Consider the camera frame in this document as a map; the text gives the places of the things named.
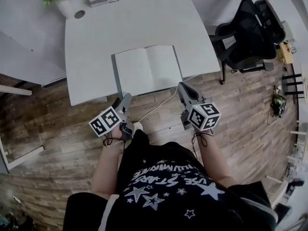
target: bag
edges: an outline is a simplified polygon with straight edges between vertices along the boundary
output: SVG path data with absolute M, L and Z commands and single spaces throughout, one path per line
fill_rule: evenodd
M 287 100 L 283 96 L 277 94 L 273 95 L 271 107 L 276 117 L 278 116 L 279 118 L 282 118 L 286 103 Z

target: white cable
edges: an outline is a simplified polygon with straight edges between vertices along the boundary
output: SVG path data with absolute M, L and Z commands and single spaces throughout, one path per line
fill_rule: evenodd
M 175 88 L 174 93 L 172 94 L 171 97 L 167 98 L 165 101 L 163 101 L 160 105 L 158 105 L 155 109 L 151 110 L 150 112 L 146 113 L 138 122 L 140 122 L 142 119 L 144 119 L 147 115 L 149 115 L 150 113 L 154 112 L 155 110 L 157 110 L 160 106 L 162 106 L 166 101 L 168 101 L 170 98 L 172 98 L 176 93 L 177 93 L 178 88 Z
M 190 77 L 190 78 L 184 80 L 183 82 L 186 82 L 186 81 L 188 81 L 188 80 L 191 80 L 191 79 L 193 79 L 193 78 L 195 78 L 195 77 L 197 77 L 197 76 L 199 76 L 199 75 L 192 76 L 192 77 Z M 175 88 L 175 92 L 172 94 L 171 97 L 167 98 L 167 99 L 166 99 L 165 101 L 163 101 L 160 105 L 158 105 L 155 109 L 153 109 L 153 110 L 151 110 L 150 112 L 148 112 L 147 114 L 145 114 L 138 122 L 140 122 L 140 121 L 141 121 L 142 119 L 144 119 L 146 116 L 148 116 L 149 114 L 151 114 L 152 112 L 154 112 L 155 110 L 157 110 L 157 109 L 158 109 L 160 106 L 162 106 L 166 101 L 168 101 L 170 98 L 172 98 L 172 97 L 177 93 L 177 90 L 178 90 L 178 88 L 176 87 L 176 88 Z

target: blank page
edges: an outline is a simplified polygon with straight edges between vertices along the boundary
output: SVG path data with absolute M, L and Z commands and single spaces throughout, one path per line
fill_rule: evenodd
M 179 65 L 170 45 L 146 48 L 153 76 L 155 90 L 178 86 L 182 81 Z
M 153 77 L 145 49 L 115 55 L 122 92 L 132 96 L 154 91 Z

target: cable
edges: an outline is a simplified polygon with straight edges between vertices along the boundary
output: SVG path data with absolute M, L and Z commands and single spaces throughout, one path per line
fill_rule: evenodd
M 123 144 L 123 150 L 125 149 L 125 141 L 124 140 L 112 137 L 112 133 L 111 132 L 110 132 L 110 137 L 107 137 L 106 135 L 104 135 L 104 136 L 105 136 L 105 139 L 103 140 L 103 145 L 104 146 L 109 147 L 112 144 L 113 140 L 115 140 L 115 141 L 119 141 L 119 142 L 117 142 L 117 143 L 115 143 L 113 145 L 116 145 L 116 144 L 119 144 L 119 143 L 123 142 L 124 143 Z
M 202 135 L 205 134 L 205 135 L 208 135 L 208 136 L 213 137 L 213 136 L 214 136 L 214 132 L 213 132 L 212 129 L 210 129 L 210 131 L 212 132 L 212 134 L 203 133 L 203 132 L 196 132 L 196 131 L 193 132 L 193 137 L 192 137 L 192 148 L 193 148 L 193 152 L 195 153 L 197 159 L 198 159 L 198 156 L 197 156 L 196 150 L 195 150 L 195 148 L 194 148 L 194 142 L 195 142 L 195 140 L 196 140 L 196 137 L 200 136 L 200 138 L 201 138 L 201 144 L 202 144 L 204 147 L 207 147 L 207 141 L 206 141 L 206 139 L 205 139 Z
M 195 77 L 197 77 L 197 76 L 199 76 L 199 75 L 192 76 L 192 77 L 190 77 L 190 78 L 184 80 L 183 82 L 186 82 L 186 81 L 188 81 L 188 80 L 191 80 L 191 79 L 193 79 L 193 78 L 195 78 Z M 141 121 L 142 119 L 144 119 L 146 116 L 148 116 L 149 114 L 151 114 L 152 112 L 154 112 L 155 110 L 157 110 L 160 106 L 162 106 L 165 102 L 167 102 L 170 98 L 172 98 L 172 97 L 177 93 L 177 90 L 178 90 L 178 88 L 176 87 L 176 88 L 175 88 L 175 91 L 174 91 L 174 93 L 172 94 L 171 97 L 167 98 L 167 99 L 166 99 L 165 101 L 163 101 L 160 105 L 158 105 L 155 109 L 153 109 L 153 110 L 151 110 L 150 112 L 146 113 L 138 122 L 140 122 L 140 121 Z
M 176 93 L 177 93 L 178 88 L 175 88 L 174 93 L 172 94 L 171 97 L 167 98 L 165 101 L 163 101 L 160 105 L 158 105 L 155 109 L 151 110 L 150 112 L 146 113 L 138 122 L 140 122 L 142 119 L 144 119 L 146 116 L 148 116 L 150 113 L 154 112 L 157 110 L 160 106 L 162 106 L 165 102 L 167 102 L 170 98 L 172 98 Z

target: wooden floor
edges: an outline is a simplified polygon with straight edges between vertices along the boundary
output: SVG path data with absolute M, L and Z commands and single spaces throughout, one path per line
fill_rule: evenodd
M 241 183 L 265 175 L 280 179 L 285 174 L 286 155 L 295 142 L 290 134 L 297 117 L 292 98 L 287 99 L 282 119 L 268 118 L 273 85 L 280 85 L 281 74 L 282 65 L 275 63 L 272 72 L 231 74 L 228 69 L 224 86 L 218 82 L 220 73 L 190 81 L 221 110 L 215 138 Z M 68 196 L 91 189 L 94 166 L 101 153 L 102 139 L 96 137 L 88 122 L 110 106 L 116 96 L 108 97 L 108 103 L 72 107 L 66 82 L 45 89 L 32 85 L 31 89 L 32 96 L 10 94 L 1 100 L 0 135 L 9 161 L 42 145 L 45 151 L 11 170 L 10 175 L 0 175 L 0 201 L 17 211 L 15 195 L 41 230 L 61 230 Z M 173 92 L 133 98 L 130 118 L 138 120 Z M 175 95 L 142 120 L 151 143 L 176 141 L 191 149 L 192 131 L 183 130 L 182 110 Z

